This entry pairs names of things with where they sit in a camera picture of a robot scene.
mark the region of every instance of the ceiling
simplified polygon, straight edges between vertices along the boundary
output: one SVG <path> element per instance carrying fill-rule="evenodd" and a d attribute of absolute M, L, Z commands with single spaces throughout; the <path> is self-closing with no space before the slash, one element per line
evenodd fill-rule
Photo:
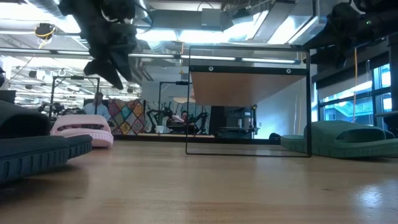
<path fill-rule="evenodd" d="M 89 46 L 76 34 L 80 29 L 72 17 L 60 21 L 32 4 L 17 4 L 15 2 L 17 1 L 0 0 L 0 8 L 5 9 L 2 10 L 0 15 L 0 47 L 37 49 L 42 40 L 38 40 L 33 30 L 39 23 L 49 22 L 55 24 L 58 29 L 51 42 L 44 45 L 43 49 L 88 50 Z M 158 27 L 155 26 L 143 34 L 145 28 L 137 30 L 139 45 L 136 51 L 157 54 L 187 54 L 189 46 L 197 44 L 218 45 L 223 42 L 233 45 L 284 44 L 286 42 L 289 44 L 304 44 L 323 28 L 324 17 L 330 13 L 333 5 L 340 1 L 330 0 L 328 3 L 322 3 L 325 1 L 316 0 L 314 1 L 315 6 L 313 0 L 293 1 L 294 3 L 290 6 L 281 3 L 287 2 L 286 0 L 276 0 L 276 2 L 275 0 L 212 0 L 210 2 L 153 0 L 140 2 L 145 2 L 150 6 L 154 22 Z M 245 17 L 248 20 L 234 25 L 235 19 L 232 19 L 232 16 L 237 10 L 245 7 L 248 8 L 247 12 L 250 13 L 250 16 Z M 211 8 L 219 9 L 222 15 L 227 15 L 226 22 L 221 22 L 218 30 L 210 31 L 203 27 L 202 13 L 204 12 L 202 10 Z M 270 27 L 268 25 L 270 21 L 277 26 L 275 28 Z M 201 30 L 191 28 L 201 26 L 201 24 Z M 176 43 L 175 40 L 183 40 L 185 43 L 182 45 Z M 200 53 L 217 56 L 234 54 L 215 50 L 201 51 Z M 253 57 L 254 55 L 256 57 L 281 59 L 297 58 L 296 55 L 282 55 L 275 52 L 261 55 L 259 52 L 251 51 L 245 54 L 247 54 L 245 57 Z M 83 69 L 90 61 L 88 57 L 84 59 L 62 58 L 61 55 L 56 58 L 51 55 L 48 57 L 17 56 L 4 52 L 0 52 L 0 55 L 2 55 L 0 60 L 8 64 L 7 71 L 11 73 L 12 77 L 16 76 L 9 82 L 11 89 L 18 91 L 20 97 L 18 99 L 21 102 L 26 102 L 25 99 L 28 99 L 27 101 L 32 105 L 36 105 L 38 101 L 41 103 L 49 100 L 48 93 L 51 92 L 52 76 L 59 73 L 63 74 L 63 72 L 66 72 L 66 76 L 84 76 Z M 133 68 L 132 75 L 136 77 L 137 83 L 128 83 L 122 78 L 124 86 L 133 87 L 133 93 L 127 93 L 127 88 L 122 91 L 116 90 L 102 78 L 101 91 L 108 97 L 136 98 L 141 94 L 139 85 L 142 82 L 181 80 L 180 71 L 188 72 L 187 63 L 187 60 L 177 59 L 135 58 L 131 60 L 131 67 Z M 37 69 L 40 69 L 41 73 L 42 71 L 45 72 L 44 79 L 38 80 L 29 77 L 29 72 Z M 26 85 L 32 85 L 33 89 L 26 89 Z M 71 90 L 69 86 L 73 85 L 79 85 L 80 91 Z M 90 98 L 90 95 L 95 92 L 95 88 L 89 80 L 64 80 L 63 83 L 59 83 L 55 92 L 64 95 L 56 95 L 56 100 L 65 101 L 68 100 L 67 96 L 74 96 L 73 101 L 81 103 L 82 99 Z"/>

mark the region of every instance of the patterned tapestry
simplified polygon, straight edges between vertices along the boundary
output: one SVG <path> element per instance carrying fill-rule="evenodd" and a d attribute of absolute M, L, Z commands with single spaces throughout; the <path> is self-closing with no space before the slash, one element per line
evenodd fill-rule
<path fill-rule="evenodd" d="M 113 123 L 113 135 L 137 135 L 145 127 L 145 111 L 142 99 L 125 102 L 119 99 L 109 100 L 110 122 Z"/>

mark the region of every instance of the metal stand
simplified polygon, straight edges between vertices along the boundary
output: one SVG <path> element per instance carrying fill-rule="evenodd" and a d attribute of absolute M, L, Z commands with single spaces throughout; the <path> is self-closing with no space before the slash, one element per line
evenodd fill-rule
<path fill-rule="evenodd" d="M 306 69 L 299 68 L 261 68 L 261 67 L 226 67 L 226 66 L 194 66 L 191 65 L 191 51 L 192 49 L 213 49 L 213 50 L 261 50 L 261 51 L 274 51 L 274 52 L 305 52 L 306 53 Z M 242 62 L 242 58 L 236 57 L 235 62 Z M 235 47 L 235 46 L 191 46 L 189 49 L 189 76 L 188 82 L 191 82 L 191 72 L 223 72 L 223 73 L 253 73 L 253 74 L 274 74 L 274 75 L 301 75 L 306 77 L 306 92 L 307 92 L 307 128 L 305 129 L 307 137 L 307 155 L 305 156 L 275 156 L 275 155 L 255 155 L 255 154 L 224 154 L 224 153 L 191 153 L 188 151 L 188 129 L 185 136 L 185 153 L 187 155 L 203 155 L 203 156 L 249 156 L 249 157 L 311 157 L 312 156 L 312 127 L 311 127 L 311 77 L 310 77 L 310 52 L 303 49 L 292 49 L 292 48 L 274 48 L 274 47 Z M 189 103 L 190 90 L 187 91 L 187 100 Z"/>
<path fill-rule="evenodd" d="M 90 79 L 90 80 L 97 80 L 97 90 L 96 93 L 100 91 L 100 78 L 93 78 L 93 77 L 78 77 L 78 76 L 70 76 L 70 77 L 60 77 L 60 76 L 54 76 L 52 77 L 52 87 L 51 87 L 51 100 L 50 100 L 50 111 L 49 111 L 49 118 L 51 119 L 52 117 L 52 105 L 54 102 L 54 91 L 55 88 L 58 86 L 55 81 L 57 79 L 62 79 L 65 80 L 67 78 L 70 78 L 71 80 L 84 80 L 84 79 Z M 97 114 L 97 105 L 95 105 L 95 112 L 94 114 Z"/>

